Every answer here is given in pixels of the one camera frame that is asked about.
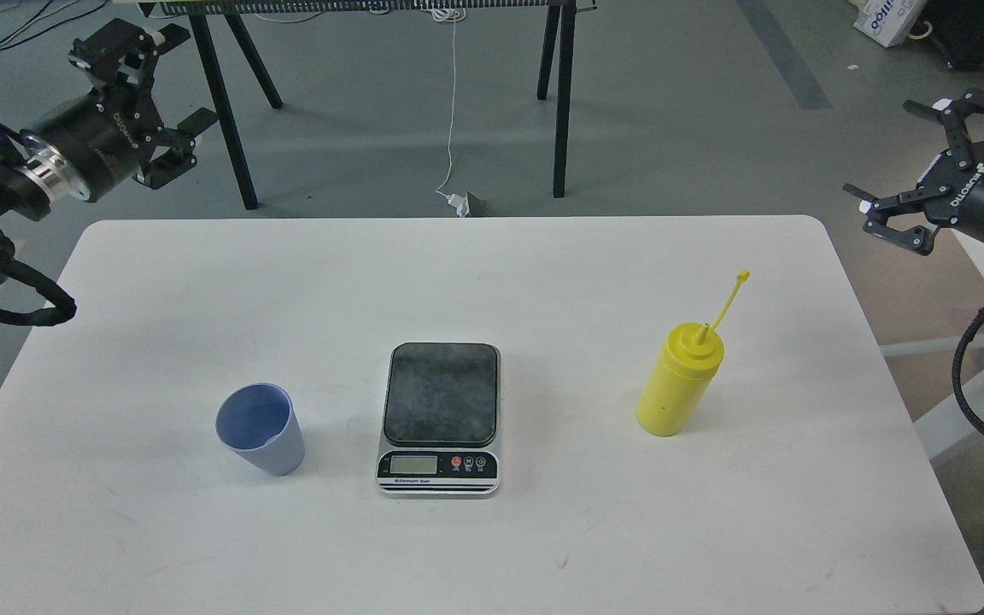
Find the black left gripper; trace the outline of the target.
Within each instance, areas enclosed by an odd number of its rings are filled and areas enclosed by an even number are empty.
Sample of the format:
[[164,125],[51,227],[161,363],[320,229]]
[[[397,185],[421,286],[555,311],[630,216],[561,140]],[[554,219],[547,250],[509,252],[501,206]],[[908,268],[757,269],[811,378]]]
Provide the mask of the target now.
[[188,39],[180,25],[150,31],[120,17],[75,39],[67,59],[91,90],[23,130],[23,178],[48,202],[97,202],[126,180],[160,190],[189,172],[196,141],[219,116],[197,108],[176,127],[161,127],[152,95],[159,58]]

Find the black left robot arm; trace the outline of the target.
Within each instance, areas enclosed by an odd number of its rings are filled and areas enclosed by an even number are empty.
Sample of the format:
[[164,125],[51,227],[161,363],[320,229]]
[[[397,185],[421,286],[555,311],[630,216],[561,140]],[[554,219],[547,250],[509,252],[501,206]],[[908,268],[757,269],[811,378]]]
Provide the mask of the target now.
[[[65,197],[97,202],[126,180],[160,190],[189,172],[196,141],[218,116],[199,108],[169,127],[152,94],[157,62],[188,39],[180,25],[149,31],[114,19],[74,40],[67,58],[86,75],[89,92],[31,127],[0,122],[0,217],[39,221]],[[0,229],[0,324],[50,327],[75,313],[73,297],[17,260]]]

